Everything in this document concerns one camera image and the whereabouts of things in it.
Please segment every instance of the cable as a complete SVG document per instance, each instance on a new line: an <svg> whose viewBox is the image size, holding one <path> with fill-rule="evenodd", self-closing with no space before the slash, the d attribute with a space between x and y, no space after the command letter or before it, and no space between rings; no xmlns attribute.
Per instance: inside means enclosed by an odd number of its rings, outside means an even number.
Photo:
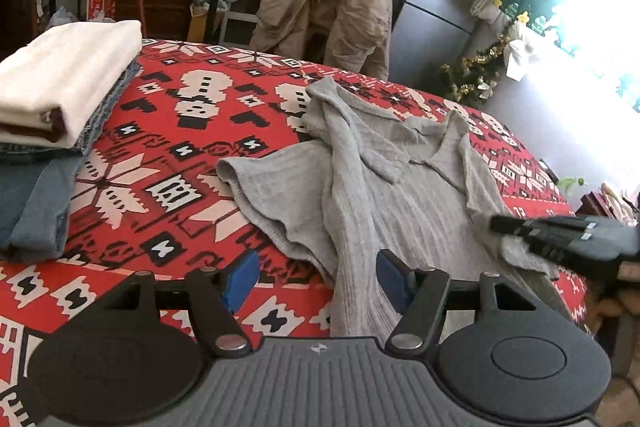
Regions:
<svg viewBox="0 0 640 427"><path fill-rule="evenodd" d="M624 382L626 382L626 384L631 388L631 390L634 392L634 394L636 395L636 400L638 401L638 405L640 405L640 391L638 390L638 388L636 387L636 385L633 383L633 380L631 380L629 377L622 376L622 375L612 375L611 377L616 378L618 380L622 380Z"/></svg>

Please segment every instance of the silver screw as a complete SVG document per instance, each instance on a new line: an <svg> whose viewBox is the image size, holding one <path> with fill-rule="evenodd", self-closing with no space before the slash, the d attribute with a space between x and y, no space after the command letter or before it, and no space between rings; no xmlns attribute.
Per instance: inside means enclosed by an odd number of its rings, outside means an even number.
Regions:
<svg viewBox="0 0 640 427"><path fill-rule="evenodd" d="M391 338L391 343L398 349L410 351L412 349L418 349L422 345L422 340L417 335L411 333L400 333Z"/></svg>
<svg viewBox="0 0 640 427"><path fill-rule="evenodd" d="M216 338L216 346L223 351L238 351L246 347L246 339L240 335L220 335Z"/></svg>

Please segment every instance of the wooden cabinet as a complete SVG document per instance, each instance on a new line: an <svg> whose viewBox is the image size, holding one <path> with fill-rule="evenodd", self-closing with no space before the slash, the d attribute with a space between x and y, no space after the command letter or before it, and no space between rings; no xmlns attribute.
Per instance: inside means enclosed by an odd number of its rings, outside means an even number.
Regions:
<svg viewBox="0 0 640 427"><path fill-rule="evenodd" d="M193 0L145 0L146 32L154 39L185 40ZM139 19L138 0L116 0L116 20Z"/></svg>

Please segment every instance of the sweater collar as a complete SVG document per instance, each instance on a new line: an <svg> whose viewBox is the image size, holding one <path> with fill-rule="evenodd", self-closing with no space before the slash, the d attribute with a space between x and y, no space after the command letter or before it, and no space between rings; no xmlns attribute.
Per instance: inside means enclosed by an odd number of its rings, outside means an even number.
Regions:
<svg viewBox="0 0 640 427"><path fill-rule="evenodd" d="M459 157L463 140L468 140L468 123L456 111L444 122L411 117L402 122L391 111L373 105L337 85L331 77L306 88L311 103L304 116L311 136L331 145L331 122L344 121L353 133L362 161L386 181L399 180L407 163L430 166L458 190L465 191L465 173ZM358 113L392 121L388 138L368 126Z"/></svg>

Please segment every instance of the stack of folded clothes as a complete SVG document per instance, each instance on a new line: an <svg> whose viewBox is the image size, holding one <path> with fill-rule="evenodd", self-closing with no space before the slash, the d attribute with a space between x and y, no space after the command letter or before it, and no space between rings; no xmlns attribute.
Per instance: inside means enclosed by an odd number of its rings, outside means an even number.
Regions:
<svg viewBox="0 0 640 427"><path fill-rule="evenodd" d="M62 255L76 174L141 48L138 21L77 22L0 63L0 261Z"/></svg>

